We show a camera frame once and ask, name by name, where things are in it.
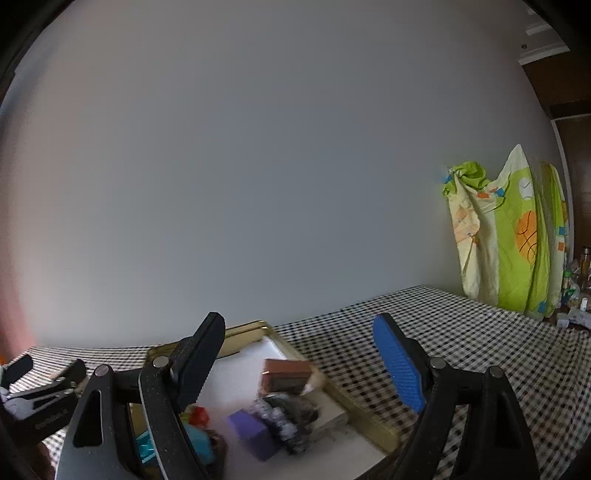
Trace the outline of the black white object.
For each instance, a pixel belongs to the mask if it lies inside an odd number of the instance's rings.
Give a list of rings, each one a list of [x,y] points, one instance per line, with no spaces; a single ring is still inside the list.
[[[320,408],[304,396],[280,392],[257,398],[252,412],[290,455],[308,450],[314,423],[320,416]]]

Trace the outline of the purple block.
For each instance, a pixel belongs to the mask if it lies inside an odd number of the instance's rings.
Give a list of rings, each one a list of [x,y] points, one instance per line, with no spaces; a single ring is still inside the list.
[[[265,462],[280,451],[270,428],[249,411],[240,409],[230,414],[228,422],[240,442],[257,460]]]

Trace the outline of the red toy brick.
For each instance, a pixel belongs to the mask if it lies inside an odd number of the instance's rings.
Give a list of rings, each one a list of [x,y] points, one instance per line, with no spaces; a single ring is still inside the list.
[[[199,405],[191,405],[188,411],[188,423],[195,428],[206,429],[211,422],[207,409]]]

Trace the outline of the gold metal tray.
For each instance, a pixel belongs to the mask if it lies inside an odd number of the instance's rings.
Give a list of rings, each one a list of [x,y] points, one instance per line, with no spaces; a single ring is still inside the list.
[[[225,479],[356,479],[400,445],[266,323],[218,322],[172,349],[167,389],[181,409],[207,410],[228,444]]]

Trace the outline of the brown copper case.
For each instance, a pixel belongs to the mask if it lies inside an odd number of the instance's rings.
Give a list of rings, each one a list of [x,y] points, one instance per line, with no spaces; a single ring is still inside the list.
[[[301,360],[266,359],[260,375],[259,394],[300,395],[311,377],[311,363]]]

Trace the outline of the clutter of bottles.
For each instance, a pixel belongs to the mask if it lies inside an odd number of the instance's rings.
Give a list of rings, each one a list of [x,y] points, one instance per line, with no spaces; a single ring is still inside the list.
[[[563,275],[561,310],[556,320],[559,328],[590,329],[590,247],[573,260]]]

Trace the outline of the green patterned cloth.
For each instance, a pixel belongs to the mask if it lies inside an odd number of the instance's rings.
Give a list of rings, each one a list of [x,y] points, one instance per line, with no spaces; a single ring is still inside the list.
[[[516,145],[496,179],[478,162],[452,167],[444,183],[464,293],[533,318],[561,302],[568,213],[560,175],[530,164]]]

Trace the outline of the teal toy brick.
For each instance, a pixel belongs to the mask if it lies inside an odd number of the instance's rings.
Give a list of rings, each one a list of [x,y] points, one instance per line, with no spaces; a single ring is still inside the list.
[[[175,444],[174,451],[191,451],[193,456],[204,466],[214,464],[216,456],[214,454],[211,438],[204,431],[190,424],[183,423],[184,439],[179,444]],[[144,466],[156,466],[158,455],[148,430],[135,438],[135,446],[139,454],[141,463]]]

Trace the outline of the grey box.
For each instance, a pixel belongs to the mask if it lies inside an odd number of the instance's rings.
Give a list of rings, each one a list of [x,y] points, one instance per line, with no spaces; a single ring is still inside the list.
[[[311,440],[318,441],[334,430],[349,424],[349,414],[339,403],[321,390],[304,394],[304,398],[317,408],[318,418],[312,424]]]

